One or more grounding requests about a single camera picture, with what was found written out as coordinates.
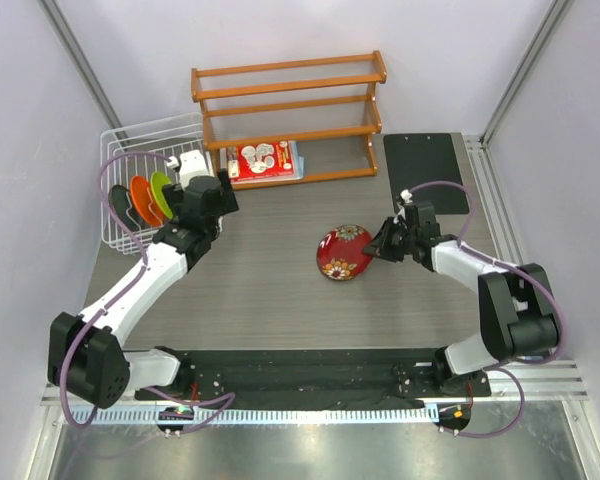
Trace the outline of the red floral plate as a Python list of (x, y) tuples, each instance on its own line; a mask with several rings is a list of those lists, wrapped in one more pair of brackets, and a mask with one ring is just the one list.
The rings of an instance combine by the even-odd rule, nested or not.
[(370, 232), (359, 225), (335, 227), (318, 244), (316, 263), (319, 271), (333, 281), (353, 280), (372, 261), (372, 257), (363, 252), (371, 240)]

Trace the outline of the lime green plate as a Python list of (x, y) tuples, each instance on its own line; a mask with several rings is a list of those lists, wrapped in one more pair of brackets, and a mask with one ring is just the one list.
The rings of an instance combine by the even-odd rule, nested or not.
[(172, 219), (173, 212), (163, 193), (165, 186), (172, 185), (170, 178), (165, 173), (156, 171), (151, 175), (149, 184), (154, 203), (167, 219)]

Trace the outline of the orange plate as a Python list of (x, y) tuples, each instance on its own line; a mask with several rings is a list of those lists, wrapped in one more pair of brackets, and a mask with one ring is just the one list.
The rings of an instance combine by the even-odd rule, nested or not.
[(162, 226), (164, 214), (153, 197), (149, 181), (139, 175), (133, 176), (129, 190), (132, 204), (139, 216), (151, 227)]

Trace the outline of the teal plate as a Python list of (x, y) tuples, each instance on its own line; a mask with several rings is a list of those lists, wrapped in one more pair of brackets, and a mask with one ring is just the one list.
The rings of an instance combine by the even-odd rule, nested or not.
[(108, 194), (109, 205), (122, 224), (132, 232), (141, 229), (141, 219), (131, 201), (130, 191), (123, 185), (113, 185)]

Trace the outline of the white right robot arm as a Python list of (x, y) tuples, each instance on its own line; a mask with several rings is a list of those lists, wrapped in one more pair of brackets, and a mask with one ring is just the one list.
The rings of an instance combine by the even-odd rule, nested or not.
[(506, 263), (443, 234), (429, 202), (403, 205), (363, 252), (393, 263), (409, 256), (477, 295), (478, 332), (434, 354), (431, 380), (442, 394), (455, 394), (472, 375), (511, 360), (537, 356), (547, 361), (560, 346), (561, 318), (543, 267)]

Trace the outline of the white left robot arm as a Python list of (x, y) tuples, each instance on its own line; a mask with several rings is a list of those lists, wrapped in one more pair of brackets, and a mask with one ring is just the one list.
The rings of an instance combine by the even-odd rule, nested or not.
[(52, 321), (47, 377), (63, 396), (107, 409), (128, 390), (159, 387), (173, 399), (191, 391), (193, 375), (174, 351), (123, 347), (153, 304), (209, 252), (222, 218), (239, 206), (226, 170), (168, 188), (167, 197), (174, 217), (134, 267), (79, 314), (62, 312)]

